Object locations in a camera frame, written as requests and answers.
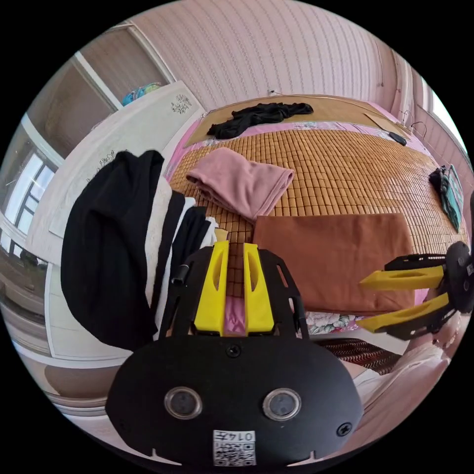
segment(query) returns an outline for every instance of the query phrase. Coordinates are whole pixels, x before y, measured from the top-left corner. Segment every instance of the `brown folded cloth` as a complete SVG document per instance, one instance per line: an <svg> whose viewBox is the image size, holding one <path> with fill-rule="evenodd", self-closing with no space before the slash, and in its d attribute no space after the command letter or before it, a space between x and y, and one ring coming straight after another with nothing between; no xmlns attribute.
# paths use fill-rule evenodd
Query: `brown folded cloth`
<svg viewBox="0 0 474 474"><path fill-rule="evenodd" d="M281 257L306 311L372 316L409 308L414 291L373 291L359 282L412 253L401 214L258 217L253 243Z"/></svg>

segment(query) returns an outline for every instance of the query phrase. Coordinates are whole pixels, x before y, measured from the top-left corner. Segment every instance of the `black clothing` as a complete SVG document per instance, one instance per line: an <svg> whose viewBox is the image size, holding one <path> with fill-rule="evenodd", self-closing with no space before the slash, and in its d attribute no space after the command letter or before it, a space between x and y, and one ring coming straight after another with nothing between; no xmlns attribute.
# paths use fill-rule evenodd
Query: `black clothing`
<svg viewBox="0 0 474 474"><path fill-rule="evenodd" d="M313 108L309 104L258 104L232 112L234 118L218 125L212 125L208 135L214 135L219 140L235 138L245 132L249 127L261 123L278 123L293 115L312 114Z"/></svg>
<svg viewBox="0 0 474 474"><path fill-rule="evenodd" d="M173 243L174 234L176 233L176 227L178 226L179 218L183 212L185 203L184 194L177 191L173 191L171 199L168 205L168 211L164 218L163 229L161 231L161 242L158 250L158 261L157 270L155 273L155 283L153 286L153 297L152 304L150 306L153 314L157 312L159 293L161 290L161 284L163 283L164 270L166 268L166 262L168 261L169 253L171 251L171 245Z"/></svg>
<svg viewBox="0 0 474 474"><path fill-rule="evenodd" d="M169 272L170 278L168 282L168 299L163 312L160 337L166 335L173 318L176 295L174 293L175 288L171 284L171 279L176 275L179 266L184 264L190 255L199 250L209 226L210 222L206 221L205 207L191 207L186 211L178 233L176 234L176 239L173 242Z"/></svg>
<svg viewBox="0 0 474 474"><path fill-rule="evenodd" d="M61 287L72 315L99 341L130 351L157 331L145 238L163 161L156 151L118 153L84 188L64 233Z"/></svg>

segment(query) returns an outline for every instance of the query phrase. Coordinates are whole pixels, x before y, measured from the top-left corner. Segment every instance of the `white cabinet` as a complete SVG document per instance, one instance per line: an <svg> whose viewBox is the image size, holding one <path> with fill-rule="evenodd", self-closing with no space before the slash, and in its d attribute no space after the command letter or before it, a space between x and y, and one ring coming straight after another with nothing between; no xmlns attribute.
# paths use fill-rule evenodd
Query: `white cabinet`
<svg viewBox="0 0 474 474"><path fill-rule="evenodd" d="M62 236L71 207L97 169L121 150L141 155L158 150L166 168L181 137L204 114L182 81L144 95L94 128L68 155L48 187L31 222L26 248L61 264Z"/></svg>
<svg viewBox="0 0 474 474"><path fill-rule="evenodd" d="M50 264L46 277L45 322L52 357L91 362L111 360L111 365L117 364L116 359L125 360L130 351L103 344L74 319L61 290L60 271Z"/></svg>

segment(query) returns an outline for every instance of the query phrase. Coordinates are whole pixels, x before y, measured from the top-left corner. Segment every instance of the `wooden mat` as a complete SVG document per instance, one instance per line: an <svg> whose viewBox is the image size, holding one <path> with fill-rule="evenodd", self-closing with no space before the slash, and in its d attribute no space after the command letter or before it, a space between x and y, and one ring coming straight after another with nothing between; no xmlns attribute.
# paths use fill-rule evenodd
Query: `wooden mat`
<svg viewBox="0 0 474 474"><path fill-rule="evenodd" d="M203 119L194 133L186 143L186 147L194 145L194 143L202 142L210 138L207 134L211 125L214 123L223 123L232 118L232 111L242 110L247 107L254 107L258 104L270 104L272 102L283 102L284 104L293 104L304 102L311 105L313 113L308 115L294 115L286 118L284 122L348 122L357 123L359 125L367 125L369 127L380 128L374 120L371 120L365 112L369 112L375 117L380 117L386 122L391 123L377 109L355 99L346 97L328 97L326 95L302 96L302 95L279 95L273 97L261 97L260 99L246 100L235 104L227 105L221 109L216 109Z"/></svg>
<svg viewBox="0 0 474 474"><path fill-rule="evenodd" d="M408 138L406 132L402 130L401 127L398 125L395 125L391 120L385 117L380 117L379 115L373 115L369 113L365 113L367 117L369 117L377 127L381 128L382 130L385 130L386 132L393 132L396 133L397 135L401 135L404 138Z"/></svg>
<svg viewBox="0 0 474 474"><path fill-rule="evenodd" d="M242 244L251 242L253 226L200 197L186 180L197 161L219 147L248 160L295 170L288 190L270 215L374 214L400 212L406 217L414 253L444 253L466 242L442 212L428 182L433 162L423 153L380 137L339 130L286 130L237 138L187 153L176 168L171 187L207 206L219 227L229 231L227 293L243 296Z"/></svg>

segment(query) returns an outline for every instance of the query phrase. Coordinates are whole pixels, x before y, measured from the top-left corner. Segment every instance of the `qr code label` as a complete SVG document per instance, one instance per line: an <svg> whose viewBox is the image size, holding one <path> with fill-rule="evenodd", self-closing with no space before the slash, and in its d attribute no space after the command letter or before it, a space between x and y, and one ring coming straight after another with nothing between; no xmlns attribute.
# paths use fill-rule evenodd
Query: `qr code label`
<svg viewBox="0 0 474 474"><path fill-rule="evenodd" d="M215 466L254 466L254 431L218 431L213 433Z"/></svg>

